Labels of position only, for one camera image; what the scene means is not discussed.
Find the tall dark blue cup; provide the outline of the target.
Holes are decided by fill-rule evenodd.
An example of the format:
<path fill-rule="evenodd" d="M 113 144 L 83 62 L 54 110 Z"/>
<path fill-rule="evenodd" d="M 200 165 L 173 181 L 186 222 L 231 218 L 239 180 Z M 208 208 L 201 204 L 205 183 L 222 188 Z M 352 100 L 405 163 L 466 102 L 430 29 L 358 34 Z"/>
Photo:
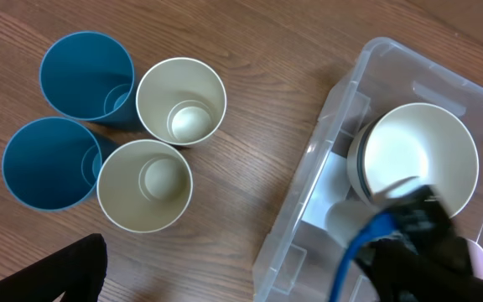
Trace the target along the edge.
<path fill-rule="evenodd" d="M 100 170 L 117 148 L 111 139 L 64 117 L 43 117 L 20 128 L 2 157 L 3 181 L 22 204 L 62 211 L 96 193 Z"/>
<path fill-rule="evenodd" d="M 114 38 L 94 31 L 59 39 L 39 67 L 40 89 L 57 112 L 125 130 L 138 127 L 137 83 L 127 50 Z"/>

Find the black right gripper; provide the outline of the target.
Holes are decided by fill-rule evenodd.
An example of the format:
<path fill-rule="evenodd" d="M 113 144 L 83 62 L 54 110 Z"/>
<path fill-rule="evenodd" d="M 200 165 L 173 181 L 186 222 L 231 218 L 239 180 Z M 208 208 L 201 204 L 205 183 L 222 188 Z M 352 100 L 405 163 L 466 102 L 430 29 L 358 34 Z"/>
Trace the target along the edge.
<path fill-rule="evenodd" d="M 456 273 L 474 273 L 468 243 L 457 234 L 442 196 L 431 185 L 416 186 L 401 195 L 386 194 L 382 210 L 359 231 L 356 240 L 363 245 L 394 235 L 417 255 Z"/>

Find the beige bowl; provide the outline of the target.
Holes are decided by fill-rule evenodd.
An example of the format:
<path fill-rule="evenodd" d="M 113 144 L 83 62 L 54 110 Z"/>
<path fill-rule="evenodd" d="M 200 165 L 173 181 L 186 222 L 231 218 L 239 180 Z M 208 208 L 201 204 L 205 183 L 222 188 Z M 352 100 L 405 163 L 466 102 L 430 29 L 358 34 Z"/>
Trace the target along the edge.
<path fill-rule="evenodd" d="M 396 107 L 375 121 L 363 155 L 371 203 L 382 206 L 390 192 L 431 185 L 450 217 L 460 213 L 480 169 L 469 129 L 448 110 L 422 102 Z"/>

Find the tall beige cup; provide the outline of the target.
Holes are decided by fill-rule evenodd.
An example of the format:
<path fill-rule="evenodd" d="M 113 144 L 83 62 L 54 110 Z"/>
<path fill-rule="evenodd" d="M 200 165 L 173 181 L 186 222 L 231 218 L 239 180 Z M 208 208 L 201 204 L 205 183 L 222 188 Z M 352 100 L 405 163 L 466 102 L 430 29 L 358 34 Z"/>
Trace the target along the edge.
<path fill-rule="evenodd" d="M 220 127 L 227 109 L 226 88 L 206 63 L 174 57 L 158 62 L 143 75 L 136 108 L 152 136 L 190 148 L 204 143 Z"/>
<path fill-rule="evenodd" d="M 96 186 L 106 217 L 129 232 L 152 233 L 175 223 L 192 199 L 194 181 L 185 157 L 152 139 L 123 144 L 108 156 Z"/>

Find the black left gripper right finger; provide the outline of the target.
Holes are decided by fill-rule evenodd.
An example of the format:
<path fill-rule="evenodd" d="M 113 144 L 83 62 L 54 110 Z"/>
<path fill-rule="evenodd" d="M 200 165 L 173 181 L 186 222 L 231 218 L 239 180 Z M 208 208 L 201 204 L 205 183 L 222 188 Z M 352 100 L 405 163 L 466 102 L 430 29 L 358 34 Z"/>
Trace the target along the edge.
<path fill-rule="evenodd" d="M 380 301 L 483 302 L 482 279 L 449 270 L 398 241 L 362 248 L 362 271 Z"/>

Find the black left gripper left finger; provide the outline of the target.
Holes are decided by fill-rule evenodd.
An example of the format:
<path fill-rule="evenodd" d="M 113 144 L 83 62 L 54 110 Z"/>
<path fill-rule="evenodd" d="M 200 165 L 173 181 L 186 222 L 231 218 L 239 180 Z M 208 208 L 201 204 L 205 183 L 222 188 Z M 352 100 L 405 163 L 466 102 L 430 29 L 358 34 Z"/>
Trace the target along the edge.
<path fill-rule="evenodd" d="M 0 301 L 98 301 L 106 242 L 93 233 L 0 280 Z"/>

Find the blue-rimmed bowl underneath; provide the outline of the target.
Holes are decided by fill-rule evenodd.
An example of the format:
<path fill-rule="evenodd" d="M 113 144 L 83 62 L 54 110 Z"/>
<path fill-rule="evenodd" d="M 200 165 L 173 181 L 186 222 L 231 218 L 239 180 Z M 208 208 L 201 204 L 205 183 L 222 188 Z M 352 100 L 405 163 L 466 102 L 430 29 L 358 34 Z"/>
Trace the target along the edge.
<path fill-rule="evenodd" d="M 371 204 L 371 192 L 366 187 L 366 180 L 363 172 L 363 155 L 366 140 L 377 121 L 368 123 L 354 137 L 348 149 L 346 168 L 351 187 L 367 205 Z"/>

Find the small pink cup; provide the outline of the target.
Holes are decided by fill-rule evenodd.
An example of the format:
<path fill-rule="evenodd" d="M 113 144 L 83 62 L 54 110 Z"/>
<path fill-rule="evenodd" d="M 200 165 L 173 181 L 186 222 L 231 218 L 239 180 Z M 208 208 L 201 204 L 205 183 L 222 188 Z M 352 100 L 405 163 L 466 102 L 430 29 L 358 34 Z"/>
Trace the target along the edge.
<path fill-rule="evenodd" d="M 468 239 L 468 248 L 473 274 L 483 280 L 483 247 L 477 242 Z"/>

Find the clear plastic storage bin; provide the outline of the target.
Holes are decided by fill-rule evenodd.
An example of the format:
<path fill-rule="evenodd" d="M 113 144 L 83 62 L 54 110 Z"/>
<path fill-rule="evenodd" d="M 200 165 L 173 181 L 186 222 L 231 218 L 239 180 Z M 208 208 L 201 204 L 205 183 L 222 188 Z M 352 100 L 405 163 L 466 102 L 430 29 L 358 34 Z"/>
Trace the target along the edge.
<path fill-rule="evenodd" d="M 429 102 L 457 116 L 479 151 L 480 177 L 456 217 L 463 237 L 483 248 L 483 87 L 397 41 L 370 40 L 356 65 L 330 90 L 287 197 L 252 267 L 257 301 L 325 301 L 343 249 L 325 218 L 336 202 L 354 200 L 346 174 L 358 131 L 394 107 Z"/>

